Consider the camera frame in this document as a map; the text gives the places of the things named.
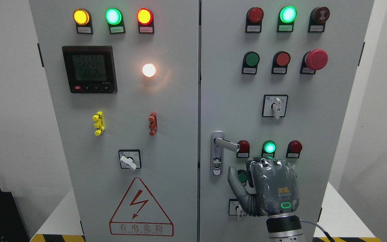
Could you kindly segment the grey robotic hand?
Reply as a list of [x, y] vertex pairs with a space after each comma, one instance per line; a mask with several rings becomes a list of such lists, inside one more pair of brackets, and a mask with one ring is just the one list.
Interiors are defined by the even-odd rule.
[[250, 194], [238, 179], [235, 167], [228, 168], [227, 180], [243, 211], [249, 216], [294, 213], [300, 193], [294, 169], [286, 160], [255, 157], [247, 161], [256, 193]]

